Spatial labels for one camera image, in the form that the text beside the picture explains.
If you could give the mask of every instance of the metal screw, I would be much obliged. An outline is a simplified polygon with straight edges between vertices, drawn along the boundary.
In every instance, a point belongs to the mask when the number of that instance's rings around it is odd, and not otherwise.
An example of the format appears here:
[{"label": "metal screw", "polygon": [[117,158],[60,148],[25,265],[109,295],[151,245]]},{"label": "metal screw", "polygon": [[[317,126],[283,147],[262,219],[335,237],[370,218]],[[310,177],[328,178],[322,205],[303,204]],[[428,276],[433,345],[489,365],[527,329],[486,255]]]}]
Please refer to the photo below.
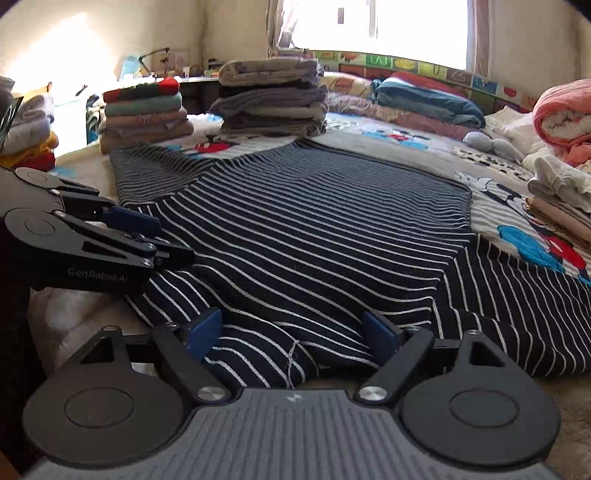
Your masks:
[{"label": "metal screw", "polygon": [[359,390],[359,396],[365,401],[382,401],[388,396],[388,392],[382,387],[363,387]]},{"label": "metal screw", "polygon": [[197,398],[202,401],[216,402],[226,396],[226,391],[220,387],[203,387],[197,392]]}]

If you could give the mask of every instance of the gray base plate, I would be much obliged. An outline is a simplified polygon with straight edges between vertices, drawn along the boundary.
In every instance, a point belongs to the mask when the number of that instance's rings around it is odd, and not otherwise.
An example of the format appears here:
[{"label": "gray base plate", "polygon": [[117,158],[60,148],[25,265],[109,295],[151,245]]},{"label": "gray base plate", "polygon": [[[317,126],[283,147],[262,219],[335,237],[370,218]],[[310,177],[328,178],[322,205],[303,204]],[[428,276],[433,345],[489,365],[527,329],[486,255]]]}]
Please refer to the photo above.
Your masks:
[{"label": "gray base plate", "polygon": [[198,409],[187,429],[150,458],[88,471],[39,463],[28,480],[454,480],[558,479],[543,463],[469,472],[418,450],[380,408],[341,390],[257,390]]}]

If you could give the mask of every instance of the folded sweater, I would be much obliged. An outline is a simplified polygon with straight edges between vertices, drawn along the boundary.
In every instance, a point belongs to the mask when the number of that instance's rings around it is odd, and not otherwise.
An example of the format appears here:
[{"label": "folded sweater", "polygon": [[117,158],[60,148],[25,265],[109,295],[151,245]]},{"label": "folded sweater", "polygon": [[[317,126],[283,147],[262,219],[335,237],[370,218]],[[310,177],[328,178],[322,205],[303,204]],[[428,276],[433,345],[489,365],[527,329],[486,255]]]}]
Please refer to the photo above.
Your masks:
[{"label": "folded sweater", "polygon": [[142,143],[156,143],[170,140],[172,138],[185,137],[193,133],[193,124],[186,120],[171,130],[158,134],[143,134],[133,137],[118,138],[104,133],[100,136],[100,151],[105,154],[119,148],[134,147]]},{"label": "folded sweater", "polygon": [[111,90],[103,94],[105,103],[122,102],[124,100],[138,100],[141,98],[152,98],[157,96],[176,95],[178,93],[178,82],[173,78],[165,78],[161,82],[142,83],[129,88]]},{"label": "folded sweater", "polygon": [[105,116],[104,111],[100,114],[100,123],[104,127],[103,129],[142,127],[144,125],[154,125],[165,122],[179,122],[186,119],[187,111],[184,108],[175,112],[118,115],[110,116],[108,118]]},{"label": "folded sweater", "polygon": [[140,100],[125,100],[123,102],[107,103],[105,115],[140,115],[145,113],[176,112],[183,106],[180,93]]}]

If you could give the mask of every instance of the gray folded cloth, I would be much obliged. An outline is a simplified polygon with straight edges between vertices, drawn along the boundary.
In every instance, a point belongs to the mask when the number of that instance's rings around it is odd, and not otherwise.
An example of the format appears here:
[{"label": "gray folded cloth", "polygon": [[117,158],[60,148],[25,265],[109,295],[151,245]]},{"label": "gray folded cloth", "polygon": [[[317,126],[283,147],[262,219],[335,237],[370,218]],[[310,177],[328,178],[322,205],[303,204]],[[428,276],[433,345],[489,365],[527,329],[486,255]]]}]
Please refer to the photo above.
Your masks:
[{"label": "gray folded cloth", "polygon": [[321,120],[256,116],[240,113],[224,119],[220,129],[223,134],[297,135],[313,137],[326,132]]},{"label": "gray folded cloth", "polygon": [[49,118],[40,118],[32,122],[13,125],[2,147],[2,155],[14,155],[27,148],[34,147],[49,138],[51,126]]},{"label": "gray folded cloth", "polygon": [[44,118],[48,118],[49,122],[52,123],[54,120],[54,110],[53,97],[50,93],[35,95],[31,99],[22,103],[14,117],[12,125],[28,124],[32,121],[42,120]]},{"label": "gray folded cloth", "polygon": [[329,107],[324,102],[315,102],[310,106],[251,106],[244,109],[249,115],[313,120],[324,120],[328,111]]},{"label": "gray folded cloth", "polygon": [[218,98],[209,111],[227,118],[252,107],[311,106],[315,102],[324,102],[327,93],[328,90],[324,85],[311,89],[294,87],[254,89],[231,97]]},{"label": "gray folded cloth", "polygon": [[318,85],[324,70],[316,60],[266,59],[229,61],[219,73],[221,85],[230,87],[272,85],[296,80]]}]

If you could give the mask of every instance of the white cloth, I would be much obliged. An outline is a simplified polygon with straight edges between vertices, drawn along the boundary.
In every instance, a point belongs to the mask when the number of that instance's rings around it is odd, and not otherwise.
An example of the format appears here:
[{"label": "white cloth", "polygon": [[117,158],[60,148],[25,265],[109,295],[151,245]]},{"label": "white cloth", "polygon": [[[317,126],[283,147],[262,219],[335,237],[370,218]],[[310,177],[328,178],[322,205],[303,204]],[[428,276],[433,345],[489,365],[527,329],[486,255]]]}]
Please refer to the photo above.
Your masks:
[{"label": "white cloth", "polygon": [[35,95],[30,100],[22,103],[14,117],[12,126],[28,124],[44,118],[48,118],[49,123],[52,123],[54,120],[54,110],[53,97],[50,93]]},{"label": "white cloth", "polygon": [[485,131],[502,135],[523,155],[534,154],[546,147],[535,132],[533,114],[519,113],[508,106],[486,116]]},{"label": "white cloth", "polygon": [[535,177],[527,184],[534,196],[557,196],[570,206],[591,213],[591,175],[553,155],[535,158],[534,172]]}]

